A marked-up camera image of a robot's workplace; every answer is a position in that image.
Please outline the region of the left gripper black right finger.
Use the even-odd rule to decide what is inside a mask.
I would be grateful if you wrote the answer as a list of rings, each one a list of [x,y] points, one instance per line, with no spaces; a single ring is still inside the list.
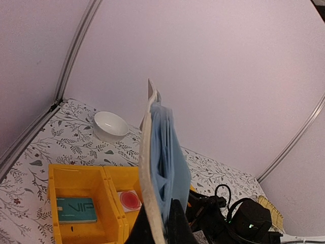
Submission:
[[[167,224],[168,243],[197,243],[178,199],[172,200]]]

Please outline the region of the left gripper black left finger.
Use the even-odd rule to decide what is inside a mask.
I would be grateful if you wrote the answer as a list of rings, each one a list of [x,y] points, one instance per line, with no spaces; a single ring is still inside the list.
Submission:
[[[135,224],[129,235],[129,243],[155,244],[144,205],[141,206]]]

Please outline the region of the beige card holder wallet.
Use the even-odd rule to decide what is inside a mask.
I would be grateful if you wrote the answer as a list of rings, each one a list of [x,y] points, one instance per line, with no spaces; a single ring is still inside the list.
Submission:
[[[148,102],[140,126],[139,178],[155,243],[167,243],[172,200],[187,208],[191,175],[174,128],[173,112],[161,104],[159,91],[148,81]]]

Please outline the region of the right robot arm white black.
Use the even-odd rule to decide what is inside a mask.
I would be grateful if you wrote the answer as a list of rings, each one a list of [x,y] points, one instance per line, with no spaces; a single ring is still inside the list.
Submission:
[[[271,211],[250,198],[231,202],[226,184],[212,196],[189,191],[186,217],[192,232],[202,232],[208,243],[324,243],[323,236],[298,237],[271,231]]]

